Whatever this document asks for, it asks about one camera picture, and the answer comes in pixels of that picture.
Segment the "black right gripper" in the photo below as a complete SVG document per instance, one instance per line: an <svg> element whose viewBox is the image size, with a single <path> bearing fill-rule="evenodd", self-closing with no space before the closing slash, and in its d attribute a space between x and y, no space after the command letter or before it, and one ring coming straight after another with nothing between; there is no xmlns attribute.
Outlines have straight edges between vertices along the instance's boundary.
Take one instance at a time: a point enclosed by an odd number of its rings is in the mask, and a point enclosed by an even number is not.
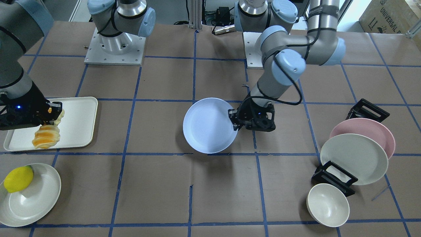
<svg viewBox="0 0 421 237"><path fill-rule="evenodd" d="M39 125L58 126L65 115L62 102L50 102L33 83L23 96L10 99L1 93L0 129L14 130Z"/></svg>

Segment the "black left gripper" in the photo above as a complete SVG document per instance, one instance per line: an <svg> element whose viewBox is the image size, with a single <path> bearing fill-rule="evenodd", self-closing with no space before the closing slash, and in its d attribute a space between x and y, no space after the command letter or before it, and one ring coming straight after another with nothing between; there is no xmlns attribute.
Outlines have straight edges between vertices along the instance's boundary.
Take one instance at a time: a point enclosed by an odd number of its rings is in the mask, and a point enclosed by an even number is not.
<svg viewBox="0 0 421 237"><path fill-rule="evenodd" d="M234 131L245 127L248 130L271 132L276 129L274 115L275 108L271 103L261 107L249 98L245 98L237 110L228 109Z"/></svg>

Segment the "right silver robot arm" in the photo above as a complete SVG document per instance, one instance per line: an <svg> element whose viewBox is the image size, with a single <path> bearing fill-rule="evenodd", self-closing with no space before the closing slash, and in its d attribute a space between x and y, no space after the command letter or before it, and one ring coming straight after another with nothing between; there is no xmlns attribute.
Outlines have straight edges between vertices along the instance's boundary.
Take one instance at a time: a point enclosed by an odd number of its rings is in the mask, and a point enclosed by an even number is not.
<svg viewBox="0 0 421 237"><path fill-rule="evenodd" d="M144 0L89 0L87 8L111 54L128 47L127 34L150 36L156 22L155 10ZM1 130L53 125L64 114L62 102L46 99L18 63L53 25L36 0L1 1Z"/></svg>

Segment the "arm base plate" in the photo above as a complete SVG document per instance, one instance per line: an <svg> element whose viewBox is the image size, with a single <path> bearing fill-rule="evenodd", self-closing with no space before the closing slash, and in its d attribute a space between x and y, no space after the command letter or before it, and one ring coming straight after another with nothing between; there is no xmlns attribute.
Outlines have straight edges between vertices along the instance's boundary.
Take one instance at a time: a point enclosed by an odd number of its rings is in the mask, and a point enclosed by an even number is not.
<svg viewBox="0 0 421 237"><path fill-rule="evenodd" d="M108 38L97 33L93 37L84 63L89 65L141 66L146 38L122 33Z"/></svg>
<svg viewBox="0 0 421 237"><path fill-rule="evenodd" d="M288 32L283 27L275 27L272 30L281 31L284 33ZM243 33L243 40L244 40L244 50L246 55L247 61L247 69L263 69L262 63L262 52L260 50L260 35L262 33L254 33L254 32L244 32ZM286 59L298 58L303 60L302 57L297 53L292 53L293 50L285 51L286 49L278 50L280 53L286 53Z"/></svg>

